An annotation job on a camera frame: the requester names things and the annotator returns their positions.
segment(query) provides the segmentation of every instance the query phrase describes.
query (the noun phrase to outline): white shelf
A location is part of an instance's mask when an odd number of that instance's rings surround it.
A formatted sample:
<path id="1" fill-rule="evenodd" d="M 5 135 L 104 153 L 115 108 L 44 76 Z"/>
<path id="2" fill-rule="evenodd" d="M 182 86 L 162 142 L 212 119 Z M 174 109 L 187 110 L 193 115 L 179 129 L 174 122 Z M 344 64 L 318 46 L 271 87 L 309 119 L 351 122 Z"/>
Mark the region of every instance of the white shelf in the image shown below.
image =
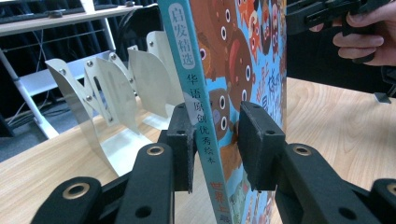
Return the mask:
<path id="1" fill-rule="evenodd" d="M 91 58 L 96 58 L 96 57 L 107 60 L 109 53 L 110 51 L 108 50 L 102 53 L 94 54 L 86 58 L 75 60 L 73 62 L 68 63 L 67 65 L 73 76 L 76 79 L 81 79 L 84 77 L 85 62 L 87 62 Z M 52 77 L 52 74 L 48 69 L 21 77 L 21 83 L 29 92 L 30 96 L 34 96 L 41 92 L 49 91 L 58 87 L 55 80 Z"/>

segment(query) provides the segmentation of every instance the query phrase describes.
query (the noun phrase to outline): cartoon character illustration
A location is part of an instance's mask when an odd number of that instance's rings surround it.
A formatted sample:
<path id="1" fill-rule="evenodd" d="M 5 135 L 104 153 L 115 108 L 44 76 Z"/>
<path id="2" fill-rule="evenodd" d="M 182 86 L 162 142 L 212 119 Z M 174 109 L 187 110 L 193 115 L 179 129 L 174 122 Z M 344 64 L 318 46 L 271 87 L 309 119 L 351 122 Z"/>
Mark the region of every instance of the cartoon character illustration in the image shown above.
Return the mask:
<path id="1" fill-rule="evenodd" d="M 269 102 L 273 105 L 272 111 L 268 111 L 271 118 L 276 120 L 277 111 L 280 110 L 280 90 L 279 87 L 281 85 L 281 77 L 279 73 L 276 73 L 275 69 L 273 69 L 271 76 L 268 80 L 269 85 Z"/>
<path id="2" fill-rule="evenodd" d="M 286 45 L 282 50 L 282 55 L 280 56 L 280 65 L 279 65 L 279 72 L 280 75 L 286 75 L 286 61 L 287 61 L 287 55 L 286 55 Z"/>
<path id="3" fill-rule="evenodd" d="M 286 15 L 285 13 L 280 13 L 281 11 L 284 11 L 286 8 L 286 0 L 279 0 L 279 14 L 280 14 L 280 24 L 279 24 L 279 29 L 280 29 L 280 35 L 286 37 Z"/>
<path id="4" fill-rule="evenodd" d="M 254 9 L 254 0 L 235 0 L 241 18 L 241 25 L 248 26 L 249 18 Z"/>
<path id="5" fill-rule="evenodd" d="M 232 1 L 191 1 L 195 30 L 201 56 L 205 59 L 205 76 L 216 80 L 226 75 L 228 45 L 237 28 L 236 9 Z"/>
<path id="6" fill-rule="evenodd" d="M 262 53 L 265 55 L 268 54 L 271 47 L 271 21 L 268 0 L 262 0 L 262 28 L 260 29 L 260 36 L 262 40 Z"/>
<path id="7" fill-rule="evenodd" d="M 242 164 L 241 154 L 239 153 L 236 141 L 230 145 L 220 149 L 221 163 L 224 173 L 224 178 L 227 181 L 234 170 L 238 169 Z"/>
<path id="8" fill-rule="evenodd" d="M 248 205 L 248 210 L 247 210 L 247 219 L 245 220 L 245 224 L 250 224 L 251 220 L 251 205 L 253 204 L 253 196 L 250 197 L 250 203 Z"/>
<path id="9" fill-rule="evenodd" d="M 261 192 L 260 192 L 260 191 L 257 191 L 256 205 L 254 206 L 254 214 L 253 214 L 253 221 L 252 221 L 252 224 L 257 224 L 257 219 L 259 219 L 259 218 L 258 218 L 258 216 L 259 216 L 258 213 L 259 213 L 260 195 L 261 195 Z"/>
<path id="10" fill-rule="evenodd" d="M 248 21 L 248 39 L 251 54 L 253 55 L 254 62 L 257 63 L 257 51 L 262 49 L 262 42 L 260 41 L 261 27 L 257 11 L 251 12 Z"/>
<path id="11" fill-rule="evenodd" d="M 210 91 L 209 98 L 216 136 L 220 140 L 228 130 L 233 131 L 233 123 L 230 121 L 230 98 L 228 92 L 222 88 Z"/>
<path id="12" fill-rule="evenodd" d="M 228 45 L 232 40 L 233 31 L 237 29 L 235 3 L 224 0 L 207 1 L 207 3 L 216 38 L 223 46 Z"/>
<path id="13" fill-rule="evenodd" d="M 259 223 L 262 224 L 270 223 L 272 203 L 274 201 L 274 198 L 275 198 L 275 194 L 272 191 L 267 191 L 267 205 L 265 205 L 265 210 L 260 216 Z"/>
<path id="14" fill-rule="evenodd" d="M 205 71 L 205 78 L 216 79 L 215 68 L 212 68 L 212 58 L 210 54 L 210 43 L 203 33 L 198 33 L 199 52 L 201 54 L 202 66 Z"/>
<path id="15" fill-rule="evenodd" d="M 241 101 L 250 100 L 252 85 L 256 81 L 256 75 L 252 70 L 248 43 L 239 29 L 233 34 L 233 43 L 230 46 L 230 58 L 228 61 L 227 91 L 233 107 L 239 111 Z"/>
<path id="16" fill-rule="evenodd" d="M 271 0 L 271 5 L 272 5 L 272 45 L 273 45 L 273 62 L 275 61 L 277 52 L 278 52 L 278 47 L 279 47 L 279 26 L 278 26 L 278 17 L 279 17 L 279 8 L 277 6 L 278 2 L 277 0 Z"/>

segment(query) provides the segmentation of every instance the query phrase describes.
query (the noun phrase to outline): table surface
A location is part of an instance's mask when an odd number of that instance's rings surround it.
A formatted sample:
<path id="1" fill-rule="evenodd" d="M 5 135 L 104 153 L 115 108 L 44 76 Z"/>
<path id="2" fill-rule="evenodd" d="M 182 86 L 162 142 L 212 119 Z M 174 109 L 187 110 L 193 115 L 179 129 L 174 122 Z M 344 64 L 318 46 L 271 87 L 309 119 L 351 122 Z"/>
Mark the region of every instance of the table surface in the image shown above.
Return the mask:
<path id="1" fill-rule="evenodd" d="M 345 180 L 369 189 L 375 179 L 396 178 L 396 101 L 372 94 L 288 78 L 287 141 L 316 148 Z M 148 113 L 141 111 L 139 118 Z M 105 127 L 101 119 L 95 119 Z M 159 135 L 146 124 L 150 140 Z M 106 129 L 110 136 L 121 127 Z M 117 176 L 90 150 L 79 127 L 0 163 L 0 223 L 28 223 L 59 184 L 92 176 L 106 184 Z M 176 193 L 176 223 L 215 223 L 205 178 L 196 157 L 193 193 Z M 280 223 L 273 210 L 273 223 Z"/>
<path id="2" fill-rule="evenodd" d="M 87 14 L 85 12 L 75 13 L 62 16 L 61 18 L 42 18 L 30 21 L 18 21 L 12 23 L 5 23 L 0 25 L 0 36 L 16 35 L 34 30 L 48 29 L 63 25 L 75 24 L 84 21 L 94 21 L 103 18 L 121 16 L 129 11 L 131 7 L 119 6 L 115 8 L 97 10 L 95 13 Z"/>

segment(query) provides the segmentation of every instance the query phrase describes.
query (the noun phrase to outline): silver metal bookend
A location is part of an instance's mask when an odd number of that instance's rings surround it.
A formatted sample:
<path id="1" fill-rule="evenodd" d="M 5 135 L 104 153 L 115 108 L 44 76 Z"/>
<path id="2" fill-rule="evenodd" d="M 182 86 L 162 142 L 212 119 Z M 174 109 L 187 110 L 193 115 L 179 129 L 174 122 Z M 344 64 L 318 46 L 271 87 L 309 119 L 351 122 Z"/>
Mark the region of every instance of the silver metal bookend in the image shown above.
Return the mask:
<path id="1" fill-rule="evenodd" d="M 53 59 L 46 64 L 92 150 L 118 175 L 131 171 L 138 149 L 151 142 L 137 128 L 137 103 L 128 76 L 113 62 L 91 59 L 85 64 L 82 85 L 64 61 Z M 100 132 L 92 122 L 93 111 L 102 115 L 107 125 L 123 124 L 128 129 L 100 143 Z"/>
<path id="2" fill-rule="evenodd" d="M 154 31 L 147 36 L 148 53 L 155 55 L 166 68 L 170 80 L 170 90 L 166 103 L 179 105 L 184 102 L 183 93 L 178 79 L 172 51 L 169 46 L 168 36 L 164 31 Z"/>
<path id="3" fill-rule="evenodd" d="M 91 148 L 118 175 L 131 171 L 138 149 L 151 143 L 136 124 L 136 95 L 152 113 L 143 122 L 159 130 L 168 128 L 173 108 L 184 102 L 166 34 L 153 32 L 147 41 L 148 52 L 128 48 L 129 68 L 115 53 L 110 53 L 108 60 L 89 59 L 84 65 L 84 85 L 64 61 L 46 61 Z M 101 143 L 93 112 L 108 126 L 122 124 L 128 129 Z"/>

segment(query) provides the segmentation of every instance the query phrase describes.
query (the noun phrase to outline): book cover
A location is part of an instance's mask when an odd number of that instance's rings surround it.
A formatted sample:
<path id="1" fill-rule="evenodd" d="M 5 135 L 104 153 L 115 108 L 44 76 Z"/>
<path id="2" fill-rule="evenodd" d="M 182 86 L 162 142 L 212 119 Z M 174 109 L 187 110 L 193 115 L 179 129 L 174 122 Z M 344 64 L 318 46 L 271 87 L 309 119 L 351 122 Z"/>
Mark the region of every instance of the book cover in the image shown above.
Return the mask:
<path id="1" fill-rule="evenodd" d="M 241 101 L 281 128 L 286 0 L 159 1 L 218 223 L 267 223 L 272 192 L 251 190 L 236 144 Z"/>

